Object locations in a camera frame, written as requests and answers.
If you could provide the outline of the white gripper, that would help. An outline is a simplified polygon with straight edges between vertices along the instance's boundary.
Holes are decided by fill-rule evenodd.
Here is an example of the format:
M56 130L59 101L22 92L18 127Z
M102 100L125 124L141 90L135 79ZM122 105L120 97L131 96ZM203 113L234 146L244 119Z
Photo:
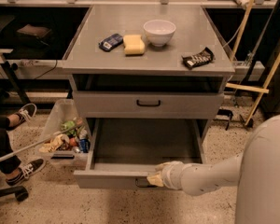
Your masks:
M156 174L149 175L147 181L150 185L157 187L166 187L168 189L181 189L182 169L184 163L181 161L170 161L158 164L156 166Z

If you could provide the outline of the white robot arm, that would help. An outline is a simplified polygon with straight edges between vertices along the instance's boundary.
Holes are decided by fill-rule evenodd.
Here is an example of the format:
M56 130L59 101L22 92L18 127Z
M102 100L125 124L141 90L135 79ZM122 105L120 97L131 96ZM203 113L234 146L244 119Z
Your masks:
M147 181L190 196L235 186L235 224L280 224L280 115L261 123L240 154L216 164L161 163Z

